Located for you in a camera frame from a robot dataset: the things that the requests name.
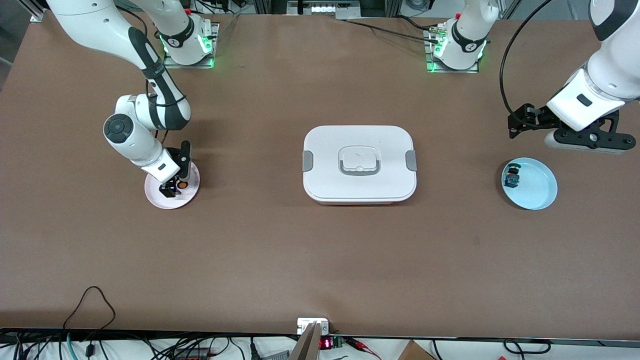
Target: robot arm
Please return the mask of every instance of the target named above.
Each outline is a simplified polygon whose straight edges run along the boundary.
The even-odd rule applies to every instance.
[[[158,3],[173,5],[178,2]],[[119,98],[115,114],[104,123],[103,132],[109,144],[160,183],[175,181],[179,174],[188,178],[188,174],[181,171],[184,164],[178,164],[175,156],[150,132],[182,129],[191,118],[191,108],[145,34],[122,17],[112,0],[49,0],[49,6],[71,39],[131,62],[142,71],[155,91],[152,95]],[[185,154],[180,158],[190,157]]]
[[[638,0],[592,0],[589,18],[602,46],[547,103],[576,131],[640,97]]]
[[[619,154],[636,145],[633,136],[616,128],[618,109],[640,98],[640,2],[591,0],[589,18],[600,49],[547,106],[537,110],[525,104],[515,111],[520,120],[509,116],[510,138],[525,130],[558,127],[545,139],[550,147]],[[601,129],[607,121],[609,128]]]

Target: metal bracket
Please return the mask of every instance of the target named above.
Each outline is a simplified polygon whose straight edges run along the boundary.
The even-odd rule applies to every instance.
[[[218,47],[218,31],[220,29],[220,24],[218,22],[211,22],[208,19],[206,19],[205,21],[207,21],[211,26],[205,26],[203,44],[204,46],[210,46],[211,52],[195,64],[183,65],[178,64],[173,59],[171,59],[171,56],[169,55],[169,52],[166,50],[165,46],[163,60],[164,67],[166,67],[167,69],[211,69],[214,66],[216,59],[216,48]]]
[[[325,318],[298,318],[298,331],[296,334],[302,334],[310,323],[315,322],[319,322],[321,325],[321,335],[329,335],[329,320]]]

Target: table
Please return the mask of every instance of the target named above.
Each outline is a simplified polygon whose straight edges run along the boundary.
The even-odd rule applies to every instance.
[[[171,71],[193,118],[166,144],[191,141],[202,187],[163,211],[101,133],[118,96],[143,91],[139,70],[45,16],[0,95],[2,326],[59,327],[95,284],[120,329],[292,332],[324,316],[343,334],[640,340],[640,150],[509,139],[498,69],[517,25],[496,23],[479,74],[429,74],[420,42],[321,16],[240,16],[215,68]],[[512,107],[542,106],[598,46],[588,22],[529,24],[505,73]],[[618,131],[639,136],[639,106],[621,116]],[[310,199],[303,139],[332,124],[406,129],[413,197]],[[555,172],[548,209],[502,196],[498,174],[521,156]],[[108,318],[92,293],[70,326]]]

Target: light blue plate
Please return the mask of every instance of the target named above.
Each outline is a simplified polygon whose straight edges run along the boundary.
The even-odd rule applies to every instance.
[[[517,187],[504,186],[504,177],[509,165],[502,170],[502,189],[517,206],[528,210],[542,210],[551,205],[558,194],[558,183],[554,173],[545,164],[536,159],[517,158],[509,164],[519,164],[520,182]]]

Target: container lid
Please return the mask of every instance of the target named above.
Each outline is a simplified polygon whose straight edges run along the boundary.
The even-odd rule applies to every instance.
[[[558,193],[554,173],[536,159],[511,160],[502,170],[501,181],[502,189],[509,199],[528,210],[546,208],[553,203]]]
[[[397,126],[319,126],[305,137],[305,191],[320,202],[405,200],[416,170],[411,136]]]

